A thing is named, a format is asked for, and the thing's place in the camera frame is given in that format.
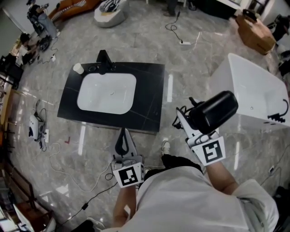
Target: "faucet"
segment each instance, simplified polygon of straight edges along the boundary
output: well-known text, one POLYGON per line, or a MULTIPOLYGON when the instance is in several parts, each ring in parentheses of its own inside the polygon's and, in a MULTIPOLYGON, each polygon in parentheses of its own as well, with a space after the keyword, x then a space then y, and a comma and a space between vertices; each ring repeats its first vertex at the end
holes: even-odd
POLYGON ((97 66, 101 75, 106 74, 107 71, 115 69, 115 63, 110 60, 106 50, 100 50, 97 57, 97 66))

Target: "white sink basin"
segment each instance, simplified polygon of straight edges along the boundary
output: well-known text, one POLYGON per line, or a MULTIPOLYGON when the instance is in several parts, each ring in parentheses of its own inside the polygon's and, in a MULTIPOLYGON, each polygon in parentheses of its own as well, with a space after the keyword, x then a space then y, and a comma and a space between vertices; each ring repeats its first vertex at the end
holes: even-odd
POLYGON ((84 111, 127 113, 134 100, 136 78, 127 73, 90 73, 85 76, 77 98, 84 111))

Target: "brown couch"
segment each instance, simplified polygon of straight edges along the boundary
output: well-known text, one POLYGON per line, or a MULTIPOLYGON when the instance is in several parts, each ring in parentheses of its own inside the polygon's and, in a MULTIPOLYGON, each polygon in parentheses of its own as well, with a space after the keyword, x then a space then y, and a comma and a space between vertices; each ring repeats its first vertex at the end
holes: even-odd
POLYGON ((55 8, 50 14, 49 18, 52 21, 66 20, 79 13, 93 10, 101 3, 101 0, 85 0, 84 6, 73 6, 82 0, 63 0, 59 3, 59 7, 55 8))

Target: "gray marble floor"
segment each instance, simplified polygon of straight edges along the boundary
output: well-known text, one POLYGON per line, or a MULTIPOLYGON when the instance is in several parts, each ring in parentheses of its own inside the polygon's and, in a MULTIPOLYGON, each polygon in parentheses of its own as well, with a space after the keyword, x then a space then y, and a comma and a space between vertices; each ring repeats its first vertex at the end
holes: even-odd
MULTIPOLYGON (((94 62, 100 49, 106 49, 113 61, 150 62, 166 65, 164 101, 162 105, 161 128, 157 135, 132 133, 137 150, 145 157, 145 165, 159 165, 160 145, 164 137, 171 141, 171 152, 198 162, 184 142, 185 133, 171 126, 177 106, 190 105, 188 97, 205 100, 208 81, 228 53, 247 58, 265 69, 276 73, 275 53, 262 56, 243 45, 237 34, 234 20, 223 20, 201 11, 181 9, 177 22, 178 35, 193 43, 180 46, 174 33, 164 26, 174 21, 161 13, 162 3, 133 0, 130 2, 130 16, 124 23, 101 29, 94 24, 93 12, 76 16, 60 27, 62 33, 55 44, 58 49, 56 61, 27 67, 19 89, 25 95, 19 99, 14 119, 17 121, 14 149, 11 159, 32 183, 40 202, 52 209, 59 222, 64 222, 96 193, 113 185, 116 181, 106 181, 101 177, 91 193, 82 192, 71 178, 56 173, 49 164, 49 156, 54 168, 70 173, 82 189, 90 190, 98 175, 111 160, 108 152, 115 130, 94 128, 57 118, 58 105, 68 72, 75 63, 94 62), (168 74, 174 77, 173 100, 167 102, 168 74), (47 112, 47 128, 50 141, 46 152, 39 152, 39 145, 28 138, 28 119, 35 103, 41 99, 39 108, 47 112), (84 141, 80 142, 82 127, 85 128, 84 141)), ((54 53, 42 54, 48 60, 54 53)), ((256 133, 247 130, 240 134, 224 133, 227 158, 223 161, 238 182, 249 178, 262 183, 268 170, 282 156, 290 141, 290 130, 272 133, 256 133)), ((286 151, 279 166, 280 184, 288 183, 290 152, 286 151)), ((263 183, 263 187, 273 193, 279 185, 279 171, 263 183)), ((63 230, 74 228, 87 217, 102 219, 106 226, 111 223, 114 203, 119 191, 116 186, 91 201, 86 211, 69 221, 63 230)))

